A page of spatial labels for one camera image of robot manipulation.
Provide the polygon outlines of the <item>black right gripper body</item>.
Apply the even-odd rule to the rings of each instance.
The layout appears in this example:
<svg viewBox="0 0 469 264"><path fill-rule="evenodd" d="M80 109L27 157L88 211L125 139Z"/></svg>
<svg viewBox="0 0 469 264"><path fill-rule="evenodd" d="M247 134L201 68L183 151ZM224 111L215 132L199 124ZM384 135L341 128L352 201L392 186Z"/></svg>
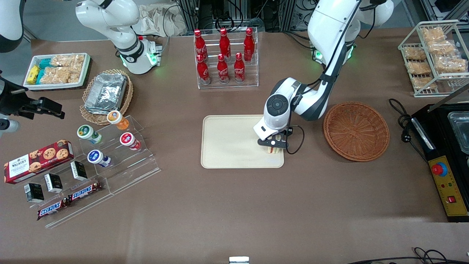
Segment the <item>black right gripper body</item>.
<svg viewBox="0 0 469 264"><path fill-rule="evenodd" d="M2 115L20 116L25 118L34 118L35 112L32 111L31 99L26 94L27 89L10 82L3 77L1 80L0 112Z"/></svg>

